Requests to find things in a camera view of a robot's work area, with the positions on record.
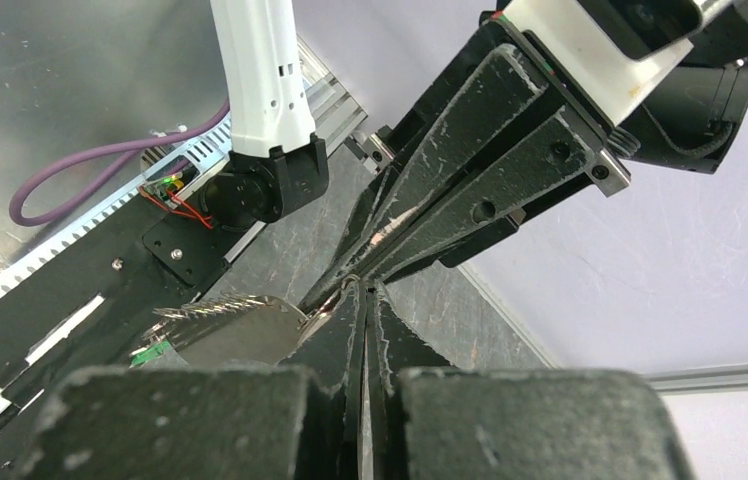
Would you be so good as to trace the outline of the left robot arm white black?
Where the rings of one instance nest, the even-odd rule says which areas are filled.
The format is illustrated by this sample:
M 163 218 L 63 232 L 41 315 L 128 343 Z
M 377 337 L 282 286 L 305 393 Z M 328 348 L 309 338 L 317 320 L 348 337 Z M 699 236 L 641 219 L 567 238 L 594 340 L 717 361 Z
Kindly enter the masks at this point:
M 616 125 L 562 46 L 547 1 L 488 14 L 391 131 L 393 159 L 360 197 L 334 258 L 303 299 L 343 281 L 390 283 L 486 246 L 587 186 L 631 181 L 609 142 Z M 326 145 L 307 103 L 292 4 L 215 1 L 231 141 L 207 206 L 225 225 L 272 223 L 320 197 Z

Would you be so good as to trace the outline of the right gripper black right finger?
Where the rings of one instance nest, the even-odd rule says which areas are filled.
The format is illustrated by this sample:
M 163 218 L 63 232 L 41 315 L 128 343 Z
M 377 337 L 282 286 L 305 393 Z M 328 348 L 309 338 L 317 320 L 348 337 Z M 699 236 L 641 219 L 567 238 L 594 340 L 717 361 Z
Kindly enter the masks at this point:
M 395 311 L 381 285 L 367 289 L 367 374 L 375 479 L 406 479 L 408 460 L 398 377 L 407 368 L 453 364 Z

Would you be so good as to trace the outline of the green capped key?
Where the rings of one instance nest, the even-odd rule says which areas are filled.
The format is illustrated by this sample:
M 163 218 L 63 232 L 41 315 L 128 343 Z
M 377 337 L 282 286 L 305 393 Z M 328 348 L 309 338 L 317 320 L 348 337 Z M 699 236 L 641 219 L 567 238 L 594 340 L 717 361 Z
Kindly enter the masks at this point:
M 130 353 L 130 367 L 138 367 L 144 365 L 151 360 L 154 360 L 168 350 L 171 350 L 172 346 L 167 340 L 152 343 L 148 346 L 143 346 Z

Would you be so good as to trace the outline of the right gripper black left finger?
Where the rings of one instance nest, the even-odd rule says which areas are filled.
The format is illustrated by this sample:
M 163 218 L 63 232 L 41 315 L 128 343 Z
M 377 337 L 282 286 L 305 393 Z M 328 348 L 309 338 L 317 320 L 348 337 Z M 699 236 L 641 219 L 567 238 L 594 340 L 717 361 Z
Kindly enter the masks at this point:
M 307 394 L 296 479 L 358 479 L 361 473 L 367 294 L 350 284 L 284 365 L 303 366 Z

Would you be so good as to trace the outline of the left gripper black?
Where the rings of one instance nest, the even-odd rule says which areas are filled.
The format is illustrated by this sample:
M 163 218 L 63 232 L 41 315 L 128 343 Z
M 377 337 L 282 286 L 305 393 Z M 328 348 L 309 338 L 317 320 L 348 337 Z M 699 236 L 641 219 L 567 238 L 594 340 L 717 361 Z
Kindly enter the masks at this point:
M 611 124 L 513 17 L 487 13 L 393 128 L 333 260 L 301 302 L 352 276 L 385 283 L 456 266 L 594 183 Z

